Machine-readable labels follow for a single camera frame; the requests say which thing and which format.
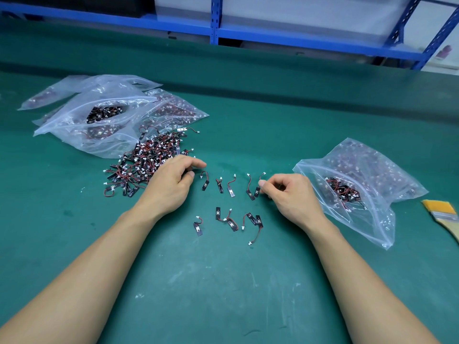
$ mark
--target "wrist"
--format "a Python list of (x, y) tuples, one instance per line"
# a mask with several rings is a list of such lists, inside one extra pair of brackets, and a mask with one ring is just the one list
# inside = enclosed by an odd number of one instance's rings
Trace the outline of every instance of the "wrist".
[(158, 222), (164, 215), (158, 210), (151, 208), (143, 208), (140, 205), (134, 205), (133, 208), (126, 211), (122, 216), (126, 216), (130, 222), (152, 229), (152, 227)]
[(340, 230), (325, 215), (318, 217), (314, 221), (303, 222), (301, 229), (311, 240), (328, 239), (336, 234), (341, 235)]

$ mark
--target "plastic bag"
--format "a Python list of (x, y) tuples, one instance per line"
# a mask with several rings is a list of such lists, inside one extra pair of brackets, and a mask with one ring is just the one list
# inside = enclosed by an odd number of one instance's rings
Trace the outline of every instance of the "plastic bag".
[(75, 93), (87, 92), (112, 81), (137, 85), (137, 88), (143, 91), (162, 86), (162, 84), (135, 75), (72, 75), (49, 86), (47, 89), (34, 95), (30, 99), (27, 99), (22, 103), (19, 110), (37, 109), (38, 107), (43, 107), (50, 103), (68, 98)]
[[(141, 135), (141, 126), (152, 125), (171, 130), (208, 116), (171, 94), (173, 98), (158, 101), (155, 94), (147, 95), (141, 89), (135, 85), (111, 81), (80, 93), (59, 109), (35, 121), (41, 126), (34, 136), (51, 132), (78, 150), (102, 158), (118, 158), (120, 154), (134, 148)], [(166, 115), (160, 112), (161, 107), (172, 104), (169, 100), (180, 101), (190, 110), (186, 110), (185, 115)], [(106, 119), (89, 121), (88, 116), (95, 109), (108, 108), (116, 108), (119, 113)]]
[(209, 116), (182, 98), (160, 88), (150, 90), (146, 94), (157, 98), (160, 103), (147, 111), (148, 118), (144, 118), (145, 123), (150, 122), (161, 133), (186, 127), (200, 118)]
[[(385, 249), (395, 240), (391, 203), (428, 193), (386, 156), (351, 138), (324, 158), (301, 160), (293, 171), (310, 179), (324, 213)], [(357, 190), (360, 200), (343, 201), (330, 185), (333, 181)]]

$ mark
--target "blue metal shelf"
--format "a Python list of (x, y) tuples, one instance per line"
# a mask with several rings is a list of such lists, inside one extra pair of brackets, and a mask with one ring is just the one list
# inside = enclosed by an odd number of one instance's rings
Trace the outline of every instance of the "blue metal shelf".
[(251, 20), (223, 16), (223, 0), (212, 0), (211, 13), (157, 9), (157, 15), (141, 18), (112, 16), (99, 13), (61, 10), (49, 7), (0, 2), (0, 11), (15, 14), (31, 14), (82, 22), (103, 23), (117, 26), (146, 28), (153, 30), (182, 32), (210, 37), (211, 44), (218, 44), (219, 37), (244, 41), (274, 43), (344, 53), (363, 54), (375, 57), (396, 58), (414, 62), (420, 70), (443, 40), (459, 22), (459, 7), (454, 16), (443, 26), (431, 45), (424, 52), (403, 44), (404, 27), (416, 6), (422, 0), (410, 0), (388, 38), (356, 32), (345, 32), (327, 28), (307, 27), (279, 22)]
[(145, 15), (141, 18), (111, 16), (100, 13), (61, 10), (58, 8), (10, 4), (0, 2), (0, 11), (12, 13), (32, 14), (35, 16), (69, 19), (82, 22), (121, 25), (125, 27), (140, 27), (145, 29), (183, 32), (186, 34), (207, 35), (212, 33), (209, 20), (187, 18), (185, 16), (157, 16)]

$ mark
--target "forearm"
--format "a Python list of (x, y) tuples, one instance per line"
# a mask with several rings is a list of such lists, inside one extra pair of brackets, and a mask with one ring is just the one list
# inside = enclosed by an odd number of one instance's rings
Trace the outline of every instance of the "forearm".
[(0, 328), (0, 343), (95, 343), (156, 220), (124, 213)]
[(438, 343), (327, 220), (309, 233), (354, 344)]

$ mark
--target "green work mat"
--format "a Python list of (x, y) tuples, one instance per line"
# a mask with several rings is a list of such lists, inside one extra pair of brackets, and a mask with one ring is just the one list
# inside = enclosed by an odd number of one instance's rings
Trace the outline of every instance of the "green work mat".
[[(140, 195), (103, 196), (110, 160), (51, 134), (32, 138), (52, 107), (16, 111), (68, 74), (136, 74), (164, 83), (210, 116), (183, 147), (208, 163), (186, 202), (162, 219), (129, 272), (100, 343), (349, 343), (307, 236), (248, 177), (291, 172), (346, 137), (382, 152), (430, 199), (459, 208), (459, 77), (289, 57), (22, 21), (0, 21), (0, 323), (43, 289)], [(231, 180), (220, 194), (215, 178)], [(215, 207), (241, 226), (215, 220)], [(459, 328), (459, 247), (419, 200), (393, 204), (388, 251), (338, 224), (346, 239), (442, 343)], [(204, 219), (203, 236), (193, 229)]]

